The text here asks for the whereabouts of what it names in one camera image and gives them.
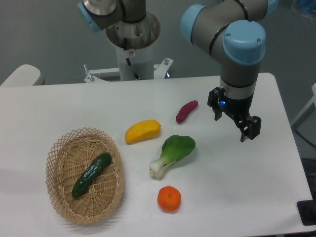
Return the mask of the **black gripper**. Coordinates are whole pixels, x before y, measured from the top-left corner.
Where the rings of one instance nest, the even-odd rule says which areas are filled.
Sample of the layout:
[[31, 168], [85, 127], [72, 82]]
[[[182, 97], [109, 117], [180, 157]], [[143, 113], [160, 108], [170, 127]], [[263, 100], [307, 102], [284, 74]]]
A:
[[233, 99], [225, 95], [224, 88], [216, 87], [210, 91], [207, 105], [214, 112], [214, 119], [218, 121], [222, 113], [229, 116], [241, 131], [240, 141], [253, 140], [260, 134], [261, 118], [251, 116], [249, 109], [253, 95], [243, 99]]

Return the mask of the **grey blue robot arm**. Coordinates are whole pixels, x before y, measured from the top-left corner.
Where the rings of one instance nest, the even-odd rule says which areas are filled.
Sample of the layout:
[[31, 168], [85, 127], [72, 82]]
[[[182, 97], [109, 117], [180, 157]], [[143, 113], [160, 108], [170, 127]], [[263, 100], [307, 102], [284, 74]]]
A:
[[[224, 0], [215, 7], [190, 6], [180, 31], [191, 44], [221, 65], [220, 85], [210, 91], [208, 106], [215, 120], [229, 116], [241, 131], [241, 140], [260, 133], [261, 119], [249, 113], [266, 33], [259, 20], [278, 5], [276, 0]], [[143, 0], [82, 0], [79, 12], [93, 32], [106, 31], [118, 49], [121, 80], [154, 78], [150, 47], [160, 35], [157, 18]]]

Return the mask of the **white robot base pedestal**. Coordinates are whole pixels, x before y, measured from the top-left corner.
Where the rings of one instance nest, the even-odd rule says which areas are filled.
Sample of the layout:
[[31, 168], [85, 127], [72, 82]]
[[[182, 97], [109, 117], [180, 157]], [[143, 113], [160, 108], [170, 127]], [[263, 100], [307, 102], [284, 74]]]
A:
[[167, 79], [173, 60], [166, 57], [159, 64], [154, 63], [154, 48], [160, 36], [160, 23], [151, 13], [137, 23], [118, 21], [105, 29], [108, 41], [114, 47], [117, 68], [89, 70], [84, 65], [84, 81], [120, 81]]

